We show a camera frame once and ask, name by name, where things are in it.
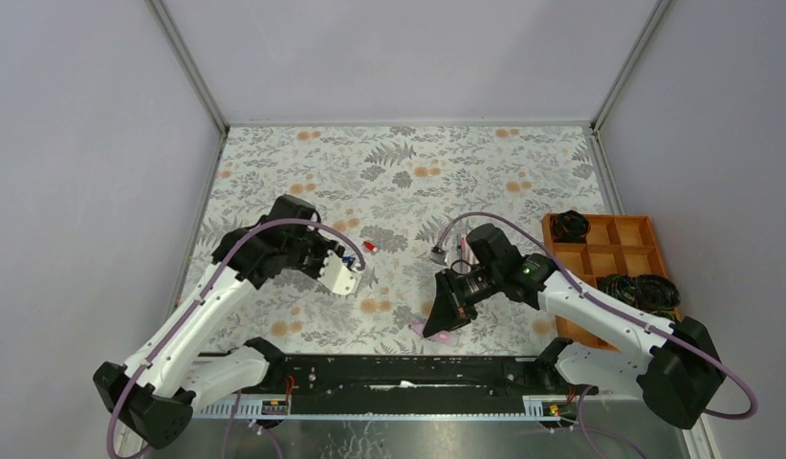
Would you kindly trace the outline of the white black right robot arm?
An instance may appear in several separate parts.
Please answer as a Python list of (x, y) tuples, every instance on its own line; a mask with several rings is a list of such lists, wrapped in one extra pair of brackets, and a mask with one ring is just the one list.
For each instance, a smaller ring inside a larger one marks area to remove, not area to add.
[(641, 399), (661, 420), (691, 429), (724, 380), (707, 327), (691, 318), (672, 321), (643, 313), (588, 285), (540, 253), (523, 255), (493, 224), (473, 229), (476, 262), (466, 273), (435, 275), (435, 299), (422, 334), (431, 338), (470, 324), (478, 303), (509, 300), (576, 323), (611, 350), (556, 340), (535, 372), (545, 392), (592, 385)]

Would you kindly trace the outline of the pink highlighter marker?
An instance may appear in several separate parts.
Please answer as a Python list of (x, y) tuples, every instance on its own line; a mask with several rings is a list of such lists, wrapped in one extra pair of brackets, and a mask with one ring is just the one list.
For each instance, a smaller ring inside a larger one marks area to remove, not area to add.
[(408, 325), (409, 329), (412, 330), (420, 339), (427, 339), (433, 342), (441, 343), (447, 346), (456, 347), (459, 345), (459, 339), (450, 332), (447, 331), (440, 331), (433, 335), (427, 336), (424, 332), (425, 324), (423, 322), (411, 322)]

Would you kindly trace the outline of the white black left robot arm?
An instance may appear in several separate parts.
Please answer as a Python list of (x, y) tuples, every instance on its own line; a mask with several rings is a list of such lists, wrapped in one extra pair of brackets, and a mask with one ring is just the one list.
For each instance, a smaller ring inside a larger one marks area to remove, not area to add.
[(333, 294), (354, 294), (367, 263), (362, 256), (344, 262), (347, 248), (357, 245), (292, 195), (278, 197), (256, 224), (226, 233), (189, 297), (161, 328), (124, 362), (106, 361), (96, 370), (93, 383), (111, 414), (108, 455), (119, 457), (118, 424), (142, 438), (148, 452), (169, 446), (196, 411), (232, 392), (278, 389), (282, 364), (252, 341), (207, 369), (192, 364), (237, 303), (285, 270), (304, 273)]

